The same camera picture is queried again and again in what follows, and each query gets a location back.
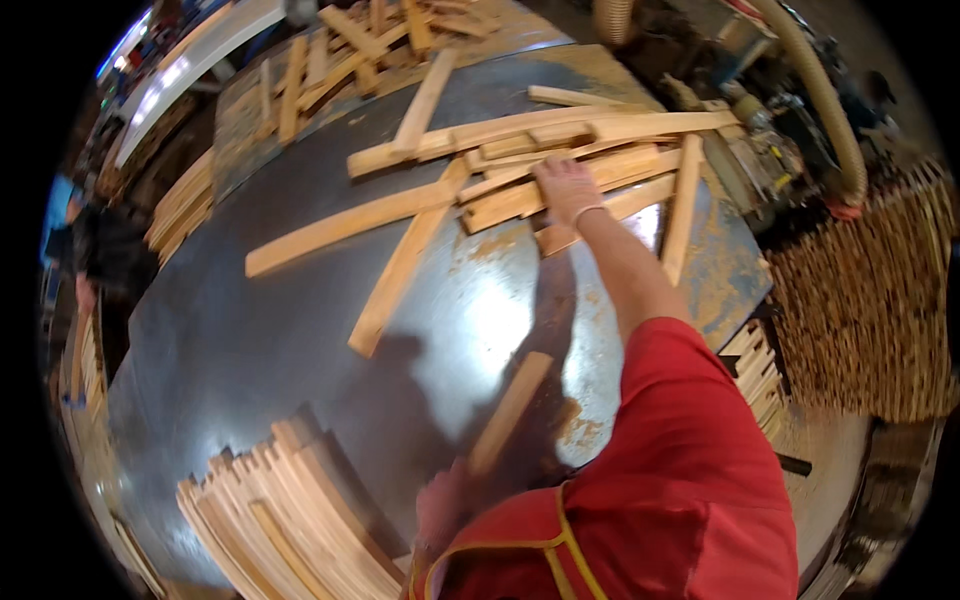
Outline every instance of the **wood strip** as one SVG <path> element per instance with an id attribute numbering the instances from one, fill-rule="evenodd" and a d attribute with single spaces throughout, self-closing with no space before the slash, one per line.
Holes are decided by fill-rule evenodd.
<path id="1" fill-rule="evenodd" d="M 593 138 L 593 130 L 583 121 L 537 127 L 527 133 L 534 140 L 538 150 L 569 145 L 577 138 Z"/>
<path id="2" fill-rule="evenodd" d="M 330 29 L 343 36 L 358 53 L 372 62 L 377 62 L 389 52 L 386 44 L 368 34 L 359 23 L 333 5 L 321 10 L 320 18 Z"/>
<path id="3" fill-rule="evenodd" d="M 657 112 L 629 117 L 596 118 L 590 128 L 597 141 L 640 139 L 665 133 L 696 132 L 713 130 L 739 121 L 733 113 L 721 112 Z"/>
<path id="4" fill-rule="evenodd" d="M 306 80 L 303 81 L 303 87 L 305 89 L 319 84 L 326 77 L 326 49 L 328 44 L 326 27 L 322 27 L 313 33 L 313 37 L 310 39 L 310 56 L 306 64 Z"/>
<path id="5" fill-rule="evenodd" d="M 306 61 L 306 37 L 294 37 L 287 53 L 287 71 L 284 75 L 283 100 L 280 103 L 278 127 L 280 144 L 286 146 L 297 135 L 297 100 L 300 96 L 300 76 Z"/>
<path id="6" fill-rule="evenodd" d="M 446 81 L 453 72 L 457 55 L 457 50 L 444 48 L 430 64 L 430 70 L 423 78 L 423 83 L 420 84 L 417 95 L 414 96 L 413 102 L 407 108 L 403 120 L 400 122 L 400 127 L 396 131 L 393 149 L 402 158 L 413 156 L 417 150 L 420 139 L 426 132 L 427 126 L 430 125 L 430 119 L 433 118 L 433 112 L 440 101 L 440 95 L 444 91 Z"/>
<path id="7" fill-rule="evenodd" d="M 361 60 L 356 68 L 357 91 L 361 96 L 372 96 L 376 93 L 376 87 L 380 83 L 380 78 L 376 73 L 376 67 L 368 60 Z"/>
<path id="8" fill-rule="evenodd" d="M 451 203 L 456 190 L 464 184 L 468 176 L 469 173 L 462 158 L 454 158 L 446 167 L 440 182 L 447 184 Z M 380 274 L 380 279 L 373 286 L 373 291 L 367 298 L 367 304 L 360 313 L 360 318 L 357 319 L 347 341 L 347 345 L 364 358 L 373 356 L 384 327 L 387 326 L 410 285 L 410 280 L 420 262 L 420 255 L 440 228 L 447 211 L 448 206 L 440 206 L 418 214 L 396 245 L 396 250 L 383 269 L 383 273 Z"/>
<path id="9" fill-rule="evenodd" d="M 624 104 L 619 100 L 611 100 L 603 96 L 594 96 L 571 89 L 547 87 L 546 85 L 531 85 L 527 87 L 527 97 L 533 102 L 560 105 L 562 107 L 602 107 Z"/>
<path id="10" fill-rule="evenodd" d="M 453 154 L 458 148 L 469 150 L 481 144 L 516 137 L 519 132 L 526 132 L 535 127 L 622 115 L 624 112 L 642 114 L 649 112 L 649 109 L 638 105 L 552 108 L 448 127 L 425 133 L 420 139 L 416 157 L 417 160 L 431 160 Z M 459 141 L 453 139 L 455 132 L 460 137 Z M 347 158 L 347 171 L 351 177 L 360 177 L 400 162 L 403 162 L 403 158 L 394 154 L 393 142 L 387 142 L 350 155 Z"/>
<path id="11" fill-rule="evenodd" d="M 484 39 L 490 33 L 488 27 L 462 16 L 435 16 L 433 20 L 430 21 L 430 27 L 455 34 L 479 37 L 481 39 Z"/>
<path id="12" fill-rule="evenodd" d="M 700 181 L 700 163 L 704 155 L 703 148 L 704 140 L 696 133 L 691 133 L 684 138 L 680 170 L 677 173 L 677 193 L 660 258 L 667 278 L 675 287 L 680 283 L 686 247 L 690 242 L 697 182 Z"/>
<path id="13" fill-rule="evenodd" d="M 583 156 L 589 156 L 596 154 L 598 152 L 603 152 L 609 150 L 610 148 L 615 148 L 620 144 L 614 143 L 597 143 L 597 144 L 587 144 L 587 146 L 581 146 L 580 148 L 574 148 L 573 150 L 568 150 L 562 153 L 557 153 L 561 155 L 569 156 L 570 158 L 580 158 Z M 518 165 L 516 168 L 504 169 L 503 171 L 497 173 L 495 177 L 490 177 L 486 181 L 481 181 L 475 185 L 472 185 L 468 188 L 460 190 L 460 193 L 457 194 L 457 201 L 460 204 L 467 203 L 474 198 L 479 198 L 484 194 L 492 192 L 498 187 L 502 187 L 508 183 L 516 181 L 520 178 L 523 178 L 530 174 L 530 171 L 534 168 L 536 164 L 541 162 L 541 159 L 534 159 L 527 164 Z M 489 168 L 483 169 L 486 174 L 490 169 L 503 169 L 504 166 L 514 166 L 514 165 L 502 165 L 496 163 L 496 161 L 489 161 L 488 164 L 492 166 Z"/>
<path id="14" fill-rule="evenodd" d="M 410 27 L 410 48 L 420 60 L 426 58 L 426 53 L 433 46 L 433 35 L 430 28 L 427 27 L 426 19 L 420 8 L 417 6 L 417 0 L 400 0 L 403 12 L 406 15 L 407 25 Z"/>
<path id="15" fill-rule="evenodd" d="M 494 160 L 504 156 L 522 155 L 535 152 L 537 144 L 526 132 L 513 137 L 505 137 L 495 142 L 480 145 L 480 155 L 485 160 Z"/>
<path id="16" fill-rule="evenodd" d="M 387 31 L 387 0 L 370 0 L 370 33 L 379 36 Z"/>
<path id="17" fill-rule="evenodd" d="M 641 187 L 624 192 L 615 198 L 604 202 L 611 216 L 617 221 L 637 214 L 647 206 L 666 202 L 673 196 L 676 176 L 672 173 L 644 183 Z M 540 255 L 544 258 L 572 246 L 581 240 L 580 235 L 573 229 L 562 225 L 551 225 L 534 233 Z"/>
<path id="18" fill-rule="evenodd" d="M 645 144 L 602 156 L 584 163 L 593 174 L 600 191 L 609 191 L 633 181 L 662 173 L 660 152 Z M 475 200 L 465 206 L 463 221 L 469 233 L 492 227 L 522 214 L 543 210 L 540 190 L 535 181 L 523 183 Z"/>
<path id="19" fill-rule="evenodd" d="M 468 470 L 472 477 L 484 477 L 496 465 L 552 364 L 553 358 L 540 352 L 530 352 L 524 357 L 490 422 L 470 451 Z"/>
<path id="20" fill-rule="evenodd" d="M 259 500 L 250 503 L 250 511 L 260 528 L 266 534 L 267 538 L 274 545 L 276 552 L 283 557 L 283 560 L 290 566 L 290 569 L 297 575 L 303 584 L 310 590 L 318 600 L 335 600 L 333 594 L 326 586 L 317 579 L 310 567 L 300 556 L 300 553 L 294 548 L 293 544 L 283 535 L 279 523 L 276 522 L 274 515 L 270 512 L 267 505 Z"/>
<path id="21" fill-rule="evenodd" d="M 306 227 L 291 231 L 247 254 L 247 277 L 261 275 L 285 262 L 368 229 L 412 217 L 424 210 L 449 206 L 445 183 L 421 185 L 355 206 Z"/>

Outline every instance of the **hand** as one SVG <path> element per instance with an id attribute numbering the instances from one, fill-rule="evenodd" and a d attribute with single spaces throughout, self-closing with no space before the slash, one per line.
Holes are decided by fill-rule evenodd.
<path id="1" fill-rule="evenodd" d="M 86 273 L 77 273 L 77 305 L 80 312 L 89 315 L 97 307 L 97 293 L 93 289 L 93 283 L 86 278 Z"/>
<path id="2" fill-rule="evenodd" d="M 438 556 L 456 537 L 467 501 L 467 462 L 457 458 L 417 494 L 416 545 Z"/>
<path id="3" fill-rule="evenodd" d="M 604 207 L 593 175 L 575 160 L 551 156 L 535 165 L 532 172 L 537 176 L 543 203 L 561 225 L 576 229 L 580 215 Z"/>

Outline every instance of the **metal table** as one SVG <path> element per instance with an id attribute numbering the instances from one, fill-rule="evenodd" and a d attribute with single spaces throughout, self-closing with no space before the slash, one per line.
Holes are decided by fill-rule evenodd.
<path id="1" fill-rule="evenodd" d="M 564 60 L 544 48 L 454 71 L 431 129 L 530 110 L 529 84 L 596 92 L 598 80 L 613 78 L 596 74 L 615 69 L 629 93 L 644 94 L 606 51 L 562 50 Z M 569 59 L 578 55 L 581 69 Z M 465 236 L 451 215 L 372 360 L 353 353 L 347 338 L 408 222 L 244 277 L 246 253 L 279 235 L 437 179 L 446 158 L 363 180 L 347 175 L 350 153 L 394 136 L 415 91 L 407 86 L 327 123 L 256 171 L 183 243 L 136 308 L 131 349 L 109 390 L 109 426 L 125 520 L 160 575 L 227 584 L 178 511 L 177 482 L 205 473 L 226 445 L 249 450 L 268 438 L 272 421 L 302 408 L 406 541 L 418 488 L 468 451 L 526 352 L 550 353 L 555 368 L 499 473 L 500 491 L 546 482 L 561 464 L 579 466 L 609 438 L 622 348 L 584 244 L 540 260 L 528 221 Z M 660 237 L 659 211 L 630 222 L 648 243 Z M 687 256 L 691 309 L 720 348 L 770 279 L 746 225 L 703 184 Z"/>

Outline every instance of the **worker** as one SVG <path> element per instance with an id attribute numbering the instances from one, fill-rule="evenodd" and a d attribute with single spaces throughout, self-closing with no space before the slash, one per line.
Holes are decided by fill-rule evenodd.
<path id="1" fill-rule="evenodd" d="M 690 326 L 684 295 L 568 159 L 534 168 L 552 218 L 588 244 L 624 344 L 600 455 L 557 488 L 468 518 L 462 459 L 417 497 L 413 598 L 797 597 L 796 531 L 776 455 Z"/>
<path id="2" fill-rule="evenodd" d="M 75 280 L 77 305 L 89 314 L 100 289 L 136 304 L 158 271 L 156 252 L 143 241 L 146 229 L 113 208 L 67 203 L 66 227 L 53 229 L 45 253 Z"/>

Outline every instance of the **flexible hose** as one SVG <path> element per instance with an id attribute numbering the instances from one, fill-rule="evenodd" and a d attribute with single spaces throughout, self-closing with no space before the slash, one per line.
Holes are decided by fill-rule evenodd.
<path id="1" fill-rule="evenodd" d="M 823 65 L 806 41 L 804 32 L 777 0 L 751 0 L 751 3 L 763 13 L 770 28 L 780 37 L 783 49 L 804 80 L 813 106 L 824 122 L 827 136 L 840 161 L 844 204 L 860 205 L 867 193 L 867 168 L 863 164 L 863 155 L 853 136 L 847 114 L 840 106 L 836 90 Z M 626 41 L 633 6 L 633 0 L 594 2 L 593 25 L 608 45 L 615 48 Z"/>
<path id="2" fill-rule="evenodd" d="M 593 3 L 593 27 L 605 44 L 619 48 L 627 41 L 634 0 L 596 0 Z"/>

